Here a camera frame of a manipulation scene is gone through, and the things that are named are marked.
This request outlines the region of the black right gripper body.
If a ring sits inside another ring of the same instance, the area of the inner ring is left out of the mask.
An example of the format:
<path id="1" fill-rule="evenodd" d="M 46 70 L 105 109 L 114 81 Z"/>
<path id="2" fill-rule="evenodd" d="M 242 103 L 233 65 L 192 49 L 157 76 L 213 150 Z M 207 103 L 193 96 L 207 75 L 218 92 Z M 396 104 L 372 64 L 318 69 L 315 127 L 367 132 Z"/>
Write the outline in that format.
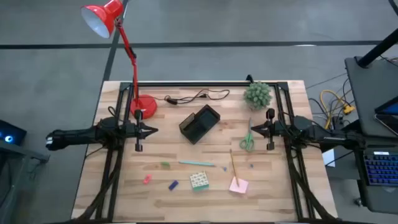
<path id="1" fill-rule="evenodd" d="M 271 151 L 274 150 L 275 148 L 275 144 L 274 144 L 274 140 L 273 137 L 274 136 L 280 136 L 281 134 L 281 123 L 279 120 L 276 120 L 275 122 L 273 122 L 273 119 L 275 118 L 275 109 L 269 108 L 266 111 L 266 129 L 267 129 L 267 137 L 269 138 L 269 142 L 267 144 L 267 150 Z"/>

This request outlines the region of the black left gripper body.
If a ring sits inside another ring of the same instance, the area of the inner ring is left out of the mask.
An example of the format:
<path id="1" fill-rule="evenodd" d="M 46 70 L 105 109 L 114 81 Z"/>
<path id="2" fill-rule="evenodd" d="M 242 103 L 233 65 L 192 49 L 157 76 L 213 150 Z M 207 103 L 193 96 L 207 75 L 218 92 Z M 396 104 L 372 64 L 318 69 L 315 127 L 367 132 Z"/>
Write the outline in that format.
<path id="1" fill-rule="evenodd" d="M 134 118 L 136 122 L 132 123 L 130 121 L 125 121 L 123 124 L 124 137 L 136 139 L 135 148 L 134 148 L 136 152 L 142 152 L 142 144 L 141 144 L 141 139 L 143 138 L 142 128 L 141 128 L 142 115 L 143 115 L 142 110 L 135 110 Z"/>

